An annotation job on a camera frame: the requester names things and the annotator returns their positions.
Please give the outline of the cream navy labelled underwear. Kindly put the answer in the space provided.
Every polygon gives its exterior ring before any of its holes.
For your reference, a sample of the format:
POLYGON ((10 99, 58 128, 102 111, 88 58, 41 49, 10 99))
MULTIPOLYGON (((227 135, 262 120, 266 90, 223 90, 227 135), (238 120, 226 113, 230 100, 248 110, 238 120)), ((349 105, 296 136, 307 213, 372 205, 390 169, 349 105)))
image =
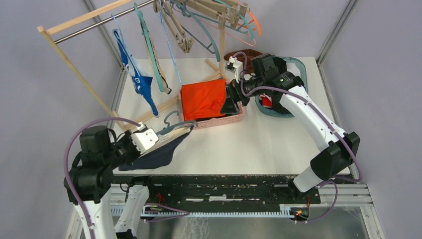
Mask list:
POLYGON ((193 126, 180 127, 159 136, 159 141, 151 149, 132 163, 119 166, 119 171, 157 169, 169 165, 176 148, 192 129, 193 126))

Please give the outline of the grey-blue plastic hanger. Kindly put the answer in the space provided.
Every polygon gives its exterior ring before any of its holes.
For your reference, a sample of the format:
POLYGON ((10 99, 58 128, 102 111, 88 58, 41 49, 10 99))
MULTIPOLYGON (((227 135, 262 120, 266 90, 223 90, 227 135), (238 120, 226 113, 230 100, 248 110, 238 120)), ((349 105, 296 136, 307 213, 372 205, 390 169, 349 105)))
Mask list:
POLYGON ((192 128, 193 126, 198 126, 198 122, 196 120, 186 120, 186 121, 181 121, 175 124, 170 124, 170 122, 168 121, 168 118, 173 115, 180 115, 179 111, 171 111, 170 113, 168 113, 165 117, 164 117, 164 124, 166 125, 166 127, 164 127, 162 130, 156 132, 157 135, 165 135, 168 134, 169 132, 173 131, 174 129, 180 128, 180 127, 190 127, 192 128))

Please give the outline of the light blue wire hanger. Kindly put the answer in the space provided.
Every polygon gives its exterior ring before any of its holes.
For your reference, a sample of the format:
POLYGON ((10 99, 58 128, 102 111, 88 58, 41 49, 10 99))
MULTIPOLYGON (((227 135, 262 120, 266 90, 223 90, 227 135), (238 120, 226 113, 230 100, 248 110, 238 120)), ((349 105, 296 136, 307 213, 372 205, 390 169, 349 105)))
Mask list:
POLYGON ((173 49, 172 49, 171 44, 170 44, 170 39, 168 37, 167 29, 166 29, 165 22, 164 22, 163 1, 162 0, 158 0, 158 3, 159 3, 160 22, 161 22, 161 25, 162 25, 162 28, 163 28, 163 31, 164 31, 164 34, 165 34, 165 37, 166 37, 168 49, 169 49, 169 52, 170 52, 170 55, 171 55, 172 63, 173 63, 173 66, 174 66, 174 69, 175 69, 175 72, 176 72, 176 75, 177 75, 179 84, 180 84, 180 86, 182 86, 183 85, 183 82, 182 82, 182 79, 181 79, 181 75, 180 75, 180 72, 179 72, 179 69, 178 69, 178 66, 177 66, 177 63, 176 63, 176 59, 175 59, 175 56, 174 56, 174 53, 173 53, 173 49))

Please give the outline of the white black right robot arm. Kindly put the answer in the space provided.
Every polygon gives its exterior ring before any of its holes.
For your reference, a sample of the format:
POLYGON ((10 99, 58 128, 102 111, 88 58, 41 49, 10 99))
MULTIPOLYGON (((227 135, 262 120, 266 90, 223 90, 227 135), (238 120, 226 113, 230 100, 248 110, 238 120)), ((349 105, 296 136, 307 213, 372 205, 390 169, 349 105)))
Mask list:
POLYGON ((235 75, 234 80, 226 85, 229 97, 246 106, 252 97, 269 96, 271 109, 278 114, 288 112, 293 115, 319 149, 310 165, 288 182, 289 200, 300 203, 310 189, 323 185, 331 178, 341 178, 340 171, 356 163, 360 137, 355 132, 347 133, 320 110, 308 95, 295 63, 271 54, 261 54, 251 59, 254 72, 245 79, 247 62, 239 61, 238 55, 239 52, 231 56, 225 66, 235 75))

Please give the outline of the beige navy-trimmed underwear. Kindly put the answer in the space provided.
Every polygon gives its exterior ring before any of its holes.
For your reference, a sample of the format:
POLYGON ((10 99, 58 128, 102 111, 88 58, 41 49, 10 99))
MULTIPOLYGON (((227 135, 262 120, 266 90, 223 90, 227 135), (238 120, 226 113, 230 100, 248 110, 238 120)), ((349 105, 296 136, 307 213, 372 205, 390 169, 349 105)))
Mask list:
POLYGON ((169 85, 168 85, 168 83, 167 83, 167 81, 166 81, 165 74, 162 72, 161 66, 160 66, 159 61, 158 61, 158 58, 157 58, 157 56, 156 56, 155 46, 154 46, 154 42, 153 42, 152 38, 151 38, 151 41, 152 41, 152 45, 153 45, 153 49, 154 49, 154 53, 155 53, 155 57, 156 57, 156 60, 157 60, 157 64, 158 64, 158 67, 159 67, 160 73, 161 73, 161 75, 162 75, 163 84, 164 84, 164 87, 166 88, 166 92, 165 92, 165 94, 169 95, 169 94, 172 92, 172 89, 169 87, 169 85))

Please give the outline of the blue white-lettered underwear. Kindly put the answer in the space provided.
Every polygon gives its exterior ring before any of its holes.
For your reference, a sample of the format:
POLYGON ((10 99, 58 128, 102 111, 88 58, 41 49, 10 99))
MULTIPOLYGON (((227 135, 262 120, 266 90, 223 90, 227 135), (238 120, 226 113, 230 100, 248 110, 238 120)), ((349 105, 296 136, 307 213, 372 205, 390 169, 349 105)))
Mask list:
POLYGON ((155 117, 159 117, 159 111, 153 102, 151 94, 151 83, 153 78, 150 76, 144 76, 141 74, 140 66, 138 62, 133 58, 126 44, 120 29, 113 29, 112 34, 116 40, 116 43, 119 48, 121 62, 123 64, 124 70, 131 77, 132 83, 134 85, 135 92, 141 95, 144 100, 148 103, 152 110, 152 114, 155 117))

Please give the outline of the wooden clip hanger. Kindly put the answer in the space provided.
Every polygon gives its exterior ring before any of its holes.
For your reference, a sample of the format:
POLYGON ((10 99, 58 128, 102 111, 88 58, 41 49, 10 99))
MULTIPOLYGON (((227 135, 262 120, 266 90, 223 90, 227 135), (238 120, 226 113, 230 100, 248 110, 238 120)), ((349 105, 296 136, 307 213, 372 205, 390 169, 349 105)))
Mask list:
POLYGON ((183 51, 183 53, 190 53, 194 40, 192 37, 187 37, 183 26, 171 8, 170 1, 157 0, 156 3, 153 4, 153 9, 156 13, 161 15, 164 23, 167 25, 171 34, 175 38, 176 44, 183 51))

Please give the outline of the orange plastic hanger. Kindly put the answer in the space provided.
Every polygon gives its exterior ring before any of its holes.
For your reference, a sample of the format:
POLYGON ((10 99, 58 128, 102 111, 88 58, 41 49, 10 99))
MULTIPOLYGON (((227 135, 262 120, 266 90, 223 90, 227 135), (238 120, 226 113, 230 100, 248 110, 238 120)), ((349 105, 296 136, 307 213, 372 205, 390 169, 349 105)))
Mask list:
MULTIPOLYGON (((246 3, 241 3, 239 0, 235 0, 235 2, 237 3, 237 5, 244 5, 244 6, 247 5, 246 3)), ((251 12, 250 8, 249 7, 246 7, 246 8, 247 8, 246 13, 248 13, 248 15, 251 17, 251 20, 249 21, 248 24, 254 23, 255 28, 252 28, 252 30, 253 31, 257 30, 258 36, 262 36, 262 29, 261 29, 259 21, 255 17, 255 15, 251 12)), ((237 30, 241 30, 242 28, 247 28, 247 27, 245 26, 245 24, 242 25, 242 24, 238 23, 237 30)))

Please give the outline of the teal plastic hanger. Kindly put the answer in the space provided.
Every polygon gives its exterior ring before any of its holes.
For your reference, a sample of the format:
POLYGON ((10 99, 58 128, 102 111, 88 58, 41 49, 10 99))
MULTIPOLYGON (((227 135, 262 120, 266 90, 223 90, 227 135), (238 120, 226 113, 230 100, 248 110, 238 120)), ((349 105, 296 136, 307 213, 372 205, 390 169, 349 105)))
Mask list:
POLYGON ((164 87, 163 84, 163 79, 162 79, 162 75, 160 73, 158 64, 157 64, 157 60, 155 57, 155 53, 154 53, 154 49, 153 49, 153 45, 152 45, 152 41, 149 35, 149 30, 147 28, 146 22, 144 20, 143 17, 143 13, 138 9, 138 5, 136 3, 133 4, 134 5, 134 10, 138 16, 139 22, 140 22, 140 26, 141 26, 141 30, 142 30, 142 35, 144 36, 145 42, 146 42, 146 46, 148 49, 148 56, 150 59, 150 62, 152 64, 152 68, 154 71, 154 75, 159 87, 160 92, 165 93, 166 92, 166 88, 164 87))

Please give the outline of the pink perforated plastic basket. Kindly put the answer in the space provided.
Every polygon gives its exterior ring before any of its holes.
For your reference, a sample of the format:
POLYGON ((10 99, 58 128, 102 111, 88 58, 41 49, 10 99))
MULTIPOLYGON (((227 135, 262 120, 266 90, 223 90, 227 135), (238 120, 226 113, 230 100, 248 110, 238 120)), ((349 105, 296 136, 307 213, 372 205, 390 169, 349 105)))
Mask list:
MULTIPOLYGON (((180 93, 181 93, 181 90, 179 92, 178 98, 180 100, 181 113, 182 113, 182 118, 184 120, 180 93)), ((233 116, 225 116, 224 115, 224 116, 215 117, 215 118, 197 119, 196 121, 198 122, 198 126, 195 126, 194 128, 200 129, 200 128, 207 128, 207 127, 213 127, 213 126, 219 126, 219 125, 224 125, 224 124, 231 124, 231 123, 240 122, 242 120, 243 114, 245 113, 245 109, 240 103, 237 103, 237 104, 238 104, 239 109, 240 109, 239 114, 233 115, 233 116)))

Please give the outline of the orange folded garment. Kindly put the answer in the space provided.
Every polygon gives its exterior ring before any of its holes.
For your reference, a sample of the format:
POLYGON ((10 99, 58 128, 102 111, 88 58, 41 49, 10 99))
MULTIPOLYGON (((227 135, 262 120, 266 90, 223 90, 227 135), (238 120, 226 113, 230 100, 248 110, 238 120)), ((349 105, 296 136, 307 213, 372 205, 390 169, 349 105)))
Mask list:
POLYGON ((226 100, 225 79, 183 85, 181 103, 184 120, 224 116, 221 109, 226 100))

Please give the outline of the wooden clothes rack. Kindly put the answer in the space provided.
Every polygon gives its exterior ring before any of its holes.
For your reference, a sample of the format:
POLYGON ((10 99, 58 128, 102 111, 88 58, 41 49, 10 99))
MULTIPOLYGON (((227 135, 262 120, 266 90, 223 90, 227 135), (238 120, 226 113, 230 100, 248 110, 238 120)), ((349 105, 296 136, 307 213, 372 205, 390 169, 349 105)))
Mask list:
POLYGON ((118 62, 117 47, 111 42, 111 37, 109 36, 104 24, 108 23, 108 19, 100 20, 99 16, 103 13, 109 12, 113 9, 116 9, 119 6, 129 3, 128 0, 117 0, 115 2, 109 3, 105 6, 102 6, 98 9, 94 6, 94 3, 91 0, 83 0, 82 5, 85 7, 85 10, 88 12, 82 14, 74 19, 71 19, 65 23, 61 23, 57 26, 45 29, 43 26, 38 26, 37 30, 44 37, 46 42, 52 47, 52 49, 57 53, 57 55, 65 62, 69 69, 73 72, 75 77, 84 85, 92 97, 96 100, 97 104, 101 106, 103 112, 107 116, 113 116, 116 113, 117 107, 120 104, 120 93, 122 92, 121 86, 125 80, 126 73, 122 66, 118 62), (79 71, 77 66, 69 59, 65 52, 59 47, 61 41, 54 40, 52 38, 53 34, 59 33, 60 31, 66 30, 70 27, 73 27, 77 24, 89 21, 92 23, 90 26, 78 30, 76 33, 72 33, 68 36, 64 36, 63 41, 69 40, 72 37, 81 35, 84 32, 88 32, 97 28, 95 33, 92 35, 93 39, 88 37, 83 38, 82 40, 77 41, 77 44, 72 45, 69 49, 75 51, 74 54, 77 59, 82 59, 81 66, 84 69, 89 70, 103 70, 103 69, 112 69, 114 73, 112 76, 119 76, 115 78, 116 83, 115 93, 113 94, 113 99, 111 102, 106 103, 101 96, 94 90, 89 81, 85 79, 82 73, 79 71), (105 57, 105 64, 100 64, 97 68, 88 65, 95 61, 95 57, 101 58, 105 57))

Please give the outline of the red white garment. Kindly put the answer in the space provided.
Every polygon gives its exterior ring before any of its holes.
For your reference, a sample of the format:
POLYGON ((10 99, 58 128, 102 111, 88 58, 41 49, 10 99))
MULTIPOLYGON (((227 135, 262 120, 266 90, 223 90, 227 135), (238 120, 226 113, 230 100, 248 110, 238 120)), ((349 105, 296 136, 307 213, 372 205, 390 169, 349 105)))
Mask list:
POLYGON ((261 94, 259 96, 259 102, 260 102, 261 106, 266 108, 266 109, 272 108, 272 97, 271 96, 261 94))

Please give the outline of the teal oval laundry basket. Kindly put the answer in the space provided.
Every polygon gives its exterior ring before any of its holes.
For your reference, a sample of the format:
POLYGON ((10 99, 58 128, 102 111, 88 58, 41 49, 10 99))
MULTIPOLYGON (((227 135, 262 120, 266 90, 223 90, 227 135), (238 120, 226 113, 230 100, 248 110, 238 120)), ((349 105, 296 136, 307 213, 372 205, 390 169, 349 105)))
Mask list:
MULTIPOLYGON (((302 79, 303 83, 304 83, 304 87, 306 92, 308 92, 308 80, 307 80, 307 71, 306 71, 306 66, 305 64, 294 57, 280 57, 282 59, 284 59, 287 63, 289 62, 293 62, 296 64, 296 66, 299 68, 300 72, 301 72, 301 76, 300 78, 302 79)), ((292 118, 293 115, 288 111, 288 110, 284 110, 282 114, 272 110, 272 109, 266 109, 264 107, 261 106, 260 102, 259 102, 259 96, 255 98, 255 103, 259 109, 259 111, 267 116, 271 116, 271 117, 277 117, 277 118, 292 118)))

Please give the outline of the black garment in basket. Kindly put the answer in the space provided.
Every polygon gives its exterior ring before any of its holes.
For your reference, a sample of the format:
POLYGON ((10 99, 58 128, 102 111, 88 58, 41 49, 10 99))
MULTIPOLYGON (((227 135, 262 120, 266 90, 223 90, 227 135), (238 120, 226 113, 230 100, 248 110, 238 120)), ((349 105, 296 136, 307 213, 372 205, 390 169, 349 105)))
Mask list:
POLYGON ((279 74, 287 72, 287 62, 280 57, 273 57, 275 66, 278 68, 279 74))

